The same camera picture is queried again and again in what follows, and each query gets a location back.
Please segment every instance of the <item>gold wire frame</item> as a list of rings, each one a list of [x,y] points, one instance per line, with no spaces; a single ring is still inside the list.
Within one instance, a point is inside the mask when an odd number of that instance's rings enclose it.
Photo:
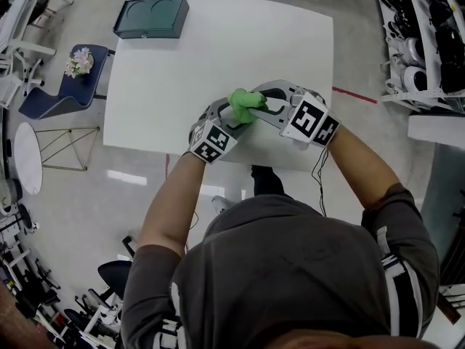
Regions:
[[[80,136],[77,140],[74,140],[73,139],[73,131],[76,131],[76,130],[89,130],[90,132],[87,132],[84,136]],[[45,146],[44,148],[41,149],[41,152],[44,151],[46,148],[48,148],[49,146],[51,146],[53,143],[55,143],[56,141],[58,141],[61,137],[63,137],[64,135],[68,135],[69,138],[70,138],[70,143],[68,143],[65,147],[59,149],[57,152],[53,153],[51,156],[49,156],[47,159],[44,159],[42,161],[42,166],[43,168],[52,168],[52,169],[64,169],[64,170],[67,170],[67,171],[78,171],[78,172],[85,172],[87,170],[87,167],[89,165],[89,160],[90,160],[90,156],[91,156],[91,153],[92,153],[92,148],[94,147],[94,144],[95,144],[95,140],[97,139],[97,135],[99,134],[99,131],[100,131],[100,127],[81,127],[81,128],[67,128],[67,129],[48,129],[48,130],[44,130],[44,131],[36,131],[36,134],[38,133],[44,133],[44,132],[61,132],[61,131],[64,131],[60,136],[58,136],[57,138],[55,138],[53,141],[51,141],[47,146]],[[82,140],[84,137],[87,137],[89,135],[91,135],[92,133],[95,133],[95,136],[94,136],[94,139],[92,141],[92,146],[90,147],[90,150],[89,150],[89,156],[87,157],[86,161],[82,162],[82,159],[79,157],[79,154],[78,154],[78,151],[76,150],[76,147],[74,146],[75,143],[77,143],[79,140]],[[49,159],[53,158],[54,156],[56,156],[58,153],[60,153],[61,151],[65,150],[67,147],[69,146],[73,146],[73,150],[74,150],[74,153],[76,154],[76,158],[78,159],[79,161],[79,165],[81,166],[81,168],[71,168],[71,167],[62,167],[62,166],[51,166],[51,165],[48,165],[48,164],[44,164],[46,161],[48,161]]]

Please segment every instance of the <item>green toy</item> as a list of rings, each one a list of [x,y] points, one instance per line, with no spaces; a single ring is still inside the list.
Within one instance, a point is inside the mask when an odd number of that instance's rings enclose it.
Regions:
[[[234,110],[236,120],[242,124],[252,123],[256,116],[248,112],[248,108],[268,110],[267,98],[260,92],[247,92],[245,89],[237,89],[229,96],[227,101]]]

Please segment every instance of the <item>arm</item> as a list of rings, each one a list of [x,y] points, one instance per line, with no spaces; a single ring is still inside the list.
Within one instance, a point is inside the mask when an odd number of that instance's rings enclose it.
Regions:
[[[396,174],[365,143],[340,126],[328,146],[360,203],[362,226],[377,239],[386,227],[389,250],[415,270],[420,283],[424,328],[429,324],[439,288],[439,262],[412,195]]]
[[[354,194],[369,209],[399,179],[392,169],[365,143],[340,126],[328,149]]]
[[[155,244],[184,256],[205,163],[191,153],[177,162],[145,216],[138,247]]]

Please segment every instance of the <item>blue chair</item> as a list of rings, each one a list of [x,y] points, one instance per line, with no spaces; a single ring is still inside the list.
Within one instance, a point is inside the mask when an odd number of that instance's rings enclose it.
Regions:
[[[95,91],[105,60],[109,55],[115,55],[115,52],[100,45],[79,44],[74,46],[71,53],[84,47],[89,48],[94,57],[94,65],[90,73],[74,79],[63,74],[60,90],[56,96],[49,95],[40,88],[33,88],[19,109],[21,114],[30,119],[45,119],[86,110],[94,98],[107,99],[107,96],[97,95]]]

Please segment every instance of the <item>red tape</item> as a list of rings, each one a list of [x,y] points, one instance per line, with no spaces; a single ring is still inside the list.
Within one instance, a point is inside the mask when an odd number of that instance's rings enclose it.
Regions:
[[[364,100],[364,101],[367,101],[367,102],[370,102],[370,103],[375,103],[375,104],[378,103],[378,101],[374,100],[373,98],[358,95],[357,93],[349,92],[348,90],[344,90],[344,89],[341,89],[341,88],[333,87],[333,91],[338,92],[338,93],[344,93],[345,95],[349,95],[349,96],[358,98],[359,100]]]

